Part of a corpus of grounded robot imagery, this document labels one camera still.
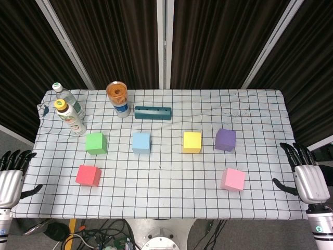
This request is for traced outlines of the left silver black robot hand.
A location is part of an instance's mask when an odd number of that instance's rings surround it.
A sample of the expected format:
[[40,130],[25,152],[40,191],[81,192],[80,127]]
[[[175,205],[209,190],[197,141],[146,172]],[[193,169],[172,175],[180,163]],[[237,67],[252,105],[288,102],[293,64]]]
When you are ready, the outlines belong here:
[[31,150],[18,149],[7,151],[1,157],[1,209],[12,209],[21,199],[38,193],[43,187],[39,184],[32,190],[22,190],[29,163],[35,156]]

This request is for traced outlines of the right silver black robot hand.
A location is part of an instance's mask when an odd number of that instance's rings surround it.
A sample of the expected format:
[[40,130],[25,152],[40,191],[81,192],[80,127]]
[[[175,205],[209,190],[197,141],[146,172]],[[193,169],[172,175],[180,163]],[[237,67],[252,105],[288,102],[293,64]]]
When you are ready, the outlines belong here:
[[276,178],[272,179],[274,184],[308,205],[325,203],[330,198],[328,186],[332,185],[332,168],[318,165],[309,149],[301,144],[280,143],[280,146],[287,155],[295,187],[285,186]]

